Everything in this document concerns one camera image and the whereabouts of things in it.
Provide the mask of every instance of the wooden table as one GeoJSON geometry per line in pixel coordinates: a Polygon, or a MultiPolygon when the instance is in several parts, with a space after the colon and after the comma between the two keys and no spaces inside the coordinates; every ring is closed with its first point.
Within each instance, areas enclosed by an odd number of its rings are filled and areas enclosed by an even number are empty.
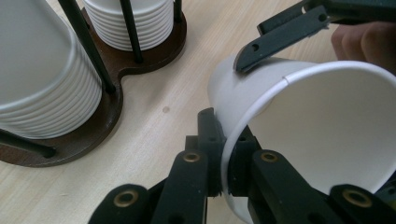
{"type": "MultiPolygon", "coordinates": [[[[57,1],[48,2],[64,17],[57,1]]],[[[174,157],[184,149],[185,136],[197,134],[197,113],[210,107],[206,87],[215,66],[258,37],[257,24],[296,2],[184,1],[188,33],[181,55],[158,71],[122,80],[120,120],[98,148],[49,168],[0,162],[0,223],[87,223],[115,187],[134,183],[150,188],[167,177],[174,157]]],[[[333,29],[276,56],[333,61],[333,29]]],[[[218,197],[209,199],[207,223],[243,222],[218,197]]]]}

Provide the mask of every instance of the brass screw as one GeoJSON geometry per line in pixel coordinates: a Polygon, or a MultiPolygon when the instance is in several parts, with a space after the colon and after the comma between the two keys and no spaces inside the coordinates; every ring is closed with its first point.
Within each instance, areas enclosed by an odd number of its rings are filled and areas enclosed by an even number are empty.
{"type": "Polygon", "coordinates": [[[349,203],[359,207],[368,208],[373,205],[373,202],[367,195],[354,189],[344,189],[343,196],[349,203]]]}
{"type": "Polygon", "coordinates": [[[198,154],[193,153],[193,152],[187,153],[183,156],[183,160],[187,161],[187,162],[196,162],[200,159],[201,159],[201,157],[198,154]]]}
{"type": "Polygon", "coordinates": [[[263,152],[262,153],[262,160],[263,161],[268,161],[268,162],[276,162],[277,161],[277,155],[271,152],[263,152]]]}
{"type": "Polygon", "coordinates": [[[127,189],[121,193],[119,193],[115,198],[113,203],[117,207],[128,207],[131,204],[134,204],[139,198],[139,194],[134,189],[127,189]]]}

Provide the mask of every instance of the dark brown wooden base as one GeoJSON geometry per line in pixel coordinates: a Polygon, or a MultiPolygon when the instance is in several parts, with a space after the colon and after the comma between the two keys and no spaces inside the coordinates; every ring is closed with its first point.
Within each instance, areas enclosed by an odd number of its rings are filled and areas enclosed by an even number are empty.
{"type": "Polygon", "coordinates": [[[145,74],[166,66],[177,57],[186,42],[187,23],[183,15],[181,22],[175,22],[169,37],[156,48],[142,51],[144,61],[135,63],[132,52],[114,49],[104,43],[94,31],[85,9],[82,10],[82,14],[90,26],[91,37],[116,86],[116,91],[111,94],[103,91],[101,102],[94,114],[73,132],[57,138],[30,140],[55,147],[56,154],[53,157],[46,159],[34,152],[0,146],[0,161],[20,166],[47,167],[74,161],[86,155],[107,138],[120,117],[123,101],[120,84],[122,77],[145,74]]]}

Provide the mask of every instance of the light wood surface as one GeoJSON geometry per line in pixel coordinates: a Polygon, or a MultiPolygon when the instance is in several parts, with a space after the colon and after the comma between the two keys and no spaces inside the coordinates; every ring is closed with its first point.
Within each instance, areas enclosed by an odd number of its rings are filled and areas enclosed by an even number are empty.
{"type": "MultiPolygon", "coordinates": [[[[48,2],[64,15],[57,1],[48,2]]],[[[188,33],[182,54],[158,71],[123,79],[123,111],[105,142],[56,167],[0,162],[0,223],[87,223],[115,187],[134,183],[150,188],[167,177],[174,157],[184,149],[185,136],[197,134],[197,113],[210,107],[206,87],[215,66],[257,38],[257,24],[296,2],[184,1],[188,33]]],[[[333,28],[276,56],[334,61],[333,28]]],[[[243,223],[223,198],[209,199],[208,204],[207,223],[243,223]]]]}

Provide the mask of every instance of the human hand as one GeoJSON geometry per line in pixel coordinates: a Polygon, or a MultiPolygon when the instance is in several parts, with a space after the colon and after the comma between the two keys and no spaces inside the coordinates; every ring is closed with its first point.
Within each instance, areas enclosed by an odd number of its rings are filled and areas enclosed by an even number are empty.
{"type": "Polygon", "coordinates": [[[396,23],[340,25],[332,34],[338,60],[373,63],[396,75],[396,23]]]}

